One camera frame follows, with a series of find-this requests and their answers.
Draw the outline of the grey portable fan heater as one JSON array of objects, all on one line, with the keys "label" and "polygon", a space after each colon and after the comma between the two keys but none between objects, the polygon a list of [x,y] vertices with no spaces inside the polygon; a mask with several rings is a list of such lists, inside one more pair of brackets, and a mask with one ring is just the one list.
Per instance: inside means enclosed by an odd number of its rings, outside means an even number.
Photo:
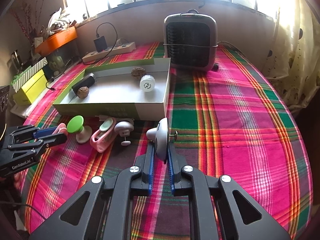
[{"label": "grey portable fan heater", "polygon": [[191,9],[164,19],[164,50],[174,68],[217,71],[217,23]]}]

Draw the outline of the grey cardboard tray box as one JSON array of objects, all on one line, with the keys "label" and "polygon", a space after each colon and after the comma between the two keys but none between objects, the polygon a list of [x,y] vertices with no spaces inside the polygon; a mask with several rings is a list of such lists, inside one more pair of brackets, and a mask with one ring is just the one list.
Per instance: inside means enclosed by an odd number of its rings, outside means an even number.
[{"label": "grey cardboard tray box", "polygon": [[[155,88],[151,92],[140,89],[140,80],[131,70],[142,67],[152,75]],[[73,92],[72,86],[93,73],[96,83],[89,88],[85,99]],[[170,59],[155,58],[125,61],[87,68],[75,76],[53,103],[61,115],[94,117],[108,115],[115,118],[158,121],[167,115],[170,90]]]}]

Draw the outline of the white mushroom-shaped hook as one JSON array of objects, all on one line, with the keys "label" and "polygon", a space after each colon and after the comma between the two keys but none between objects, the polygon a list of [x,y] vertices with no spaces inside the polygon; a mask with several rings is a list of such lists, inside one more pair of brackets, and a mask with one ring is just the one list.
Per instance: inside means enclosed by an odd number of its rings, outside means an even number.
[{"label": "white mushroom-shaped hook", "polygon": [[115,125],[114,131],[119,134],[120,137],[124,138],[124,141],[121,142],[121,146],[129,146],[131,144],[131,141],[127,140],[127,137],[133,130],[133,124],[128,121],[121,121]]}]

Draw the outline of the pink clip with green pad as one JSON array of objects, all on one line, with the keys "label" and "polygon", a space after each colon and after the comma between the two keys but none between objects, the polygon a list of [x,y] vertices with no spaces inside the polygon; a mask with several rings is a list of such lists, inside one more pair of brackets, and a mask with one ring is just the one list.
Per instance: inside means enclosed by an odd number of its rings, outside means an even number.
[{"label": "pink clip with green pad", "polygon": [[90,139],[90,145],[99,153],[103,153],[114,142],[117,134],[114,131],[116,119],[108,117],[94,132]]}]

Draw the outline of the pink clip holder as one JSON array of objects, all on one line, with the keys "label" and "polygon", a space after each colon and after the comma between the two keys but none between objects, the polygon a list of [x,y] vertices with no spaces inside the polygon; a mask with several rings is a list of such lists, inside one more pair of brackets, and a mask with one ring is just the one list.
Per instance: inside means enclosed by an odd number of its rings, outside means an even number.
[{"label": "pink clip holder", "polygon": [[53,131],[52,135],[54,134],[58,134],[58,133],[63,133],[65,136],[68,135],[68,131],[67,131],[67,126],[65,123],[60,123],[56,129]]}]

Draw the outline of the brown walnut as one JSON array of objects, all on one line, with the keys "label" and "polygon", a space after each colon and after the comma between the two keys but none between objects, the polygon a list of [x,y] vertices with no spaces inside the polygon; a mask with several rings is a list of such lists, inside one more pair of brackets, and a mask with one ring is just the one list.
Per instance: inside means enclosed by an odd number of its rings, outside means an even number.
[{"label": "brown walnut", "polygon": [[136,80],[140,80],[144,75],[146,75],[146,70],[142,67],[136,67],[131,70],[131,76]]},{"label": "brown walnut", "polygon": [[89,88],[88,87],[80,87],[77,92],[76,95],[78,98],[80,99],[85,99],[89,94]]}]

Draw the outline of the orange box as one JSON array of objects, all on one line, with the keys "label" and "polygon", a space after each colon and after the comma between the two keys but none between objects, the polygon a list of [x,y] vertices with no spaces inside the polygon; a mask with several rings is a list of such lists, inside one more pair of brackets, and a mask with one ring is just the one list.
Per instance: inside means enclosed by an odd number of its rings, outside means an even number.
[{"label": "orange box", "polygon": [[64,46],[68,42],[76,39],[77,37],[78,36],[76,33],[76,28],[70,27],[48,37],[39,46],[37,46],[34,51],[36,54],[40,54],[42,57],[46,57],[61,46]]}]

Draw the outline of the brown walnut at back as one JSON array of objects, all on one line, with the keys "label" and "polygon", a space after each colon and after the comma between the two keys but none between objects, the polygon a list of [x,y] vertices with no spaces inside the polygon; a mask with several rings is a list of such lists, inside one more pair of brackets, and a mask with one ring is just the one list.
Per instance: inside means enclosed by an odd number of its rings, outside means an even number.
[{"label": "brown walnut at back", "polygon": [[140,80],[144,75],[146,75],[146,70],[142,67],[136,67],[131,70],[131,76],[136,80]]}]

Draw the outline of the brown walnut at front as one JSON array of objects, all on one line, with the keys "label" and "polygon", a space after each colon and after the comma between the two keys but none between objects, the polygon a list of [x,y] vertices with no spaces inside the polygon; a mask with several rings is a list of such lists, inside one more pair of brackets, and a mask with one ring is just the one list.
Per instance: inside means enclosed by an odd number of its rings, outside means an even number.
[{"label": "brown walnut at front", "polygon": [[80,99],[85,99],[89,94],[89,88],[88,87],[80,87],[77,92],[76,95],[78,98]]}]

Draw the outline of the striped white box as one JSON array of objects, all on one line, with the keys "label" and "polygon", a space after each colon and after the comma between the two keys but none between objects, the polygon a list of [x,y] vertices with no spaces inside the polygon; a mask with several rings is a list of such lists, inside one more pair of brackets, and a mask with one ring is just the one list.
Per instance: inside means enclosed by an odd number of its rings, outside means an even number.
[{"label": "striped white box", "polygon": [[28,67],[25,71],[21,72],[20,74],[16,75],[16,77],[12,80],[11,86],[13,87],[15,92],[18,90],[28,81],[30,80],[37,72],[39,72],[45,65],[47,65],[48,61],[44,57],[34,66]]}]

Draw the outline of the green mushroom-shaped hook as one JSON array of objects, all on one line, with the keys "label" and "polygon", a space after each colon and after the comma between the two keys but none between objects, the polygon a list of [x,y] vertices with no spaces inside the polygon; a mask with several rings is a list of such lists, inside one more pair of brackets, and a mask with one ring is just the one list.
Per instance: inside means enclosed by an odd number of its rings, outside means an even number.
[{"label": "green mushroom-shaped hook", "polygon": [[92,128],[84,125],[84,117],[77,115],[73,117],[67,124],[67,132],[75,134],[76,141],[79,144],[88,142],[93,134]]}]

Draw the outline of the dried red branches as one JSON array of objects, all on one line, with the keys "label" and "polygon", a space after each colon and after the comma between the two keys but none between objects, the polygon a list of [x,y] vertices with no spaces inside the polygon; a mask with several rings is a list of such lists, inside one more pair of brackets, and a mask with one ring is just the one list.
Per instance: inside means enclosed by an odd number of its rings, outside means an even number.
[{"label": "dried red branches", "polygon": [[10,7],[9,14],[15,19],[30,45],[40,35],[40,18],[44,0],[22,1],[20,5]]}]

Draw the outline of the black cylindrical device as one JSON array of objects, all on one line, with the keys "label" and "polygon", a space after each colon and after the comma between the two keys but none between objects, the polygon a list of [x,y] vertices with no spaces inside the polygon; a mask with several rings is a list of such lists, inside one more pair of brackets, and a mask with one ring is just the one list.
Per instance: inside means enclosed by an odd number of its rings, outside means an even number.
[{"label": "black cylindrical device", "polygon": [[88,75],[84,76],[80,81],[72,86],[72,90],[75,94],[77,94],[78,90],[81,87],[91,87],[96,83],[97,79],[93,73],[89,73]]}]

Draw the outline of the grey mushroom-shaped hook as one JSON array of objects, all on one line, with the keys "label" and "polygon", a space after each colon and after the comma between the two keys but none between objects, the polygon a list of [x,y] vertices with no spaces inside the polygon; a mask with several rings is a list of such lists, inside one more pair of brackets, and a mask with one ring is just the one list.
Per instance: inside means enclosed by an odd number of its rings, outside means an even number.
[{"label": "grey mushroom-shaped hook", "polygon": [[168,144],[170,137],[177,140],[178,132],[174,134],[169,133],[169,120],[163,118],[159,121],[158,125],[152,129],[149,129],[146,133],[146,137],[151,140],[155,145],[155,154],[157,157],[166,164],[168,155]]}]

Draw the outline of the cream patterned curtain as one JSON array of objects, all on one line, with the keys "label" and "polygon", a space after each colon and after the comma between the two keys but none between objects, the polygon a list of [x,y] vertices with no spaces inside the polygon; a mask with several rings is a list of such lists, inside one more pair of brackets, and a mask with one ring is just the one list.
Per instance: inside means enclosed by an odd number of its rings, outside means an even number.
[{"label": "cream patterned curtain", "polygon": [[262,73],[292,113],[318,92],[319,21],[306,0],[281,1]]}]

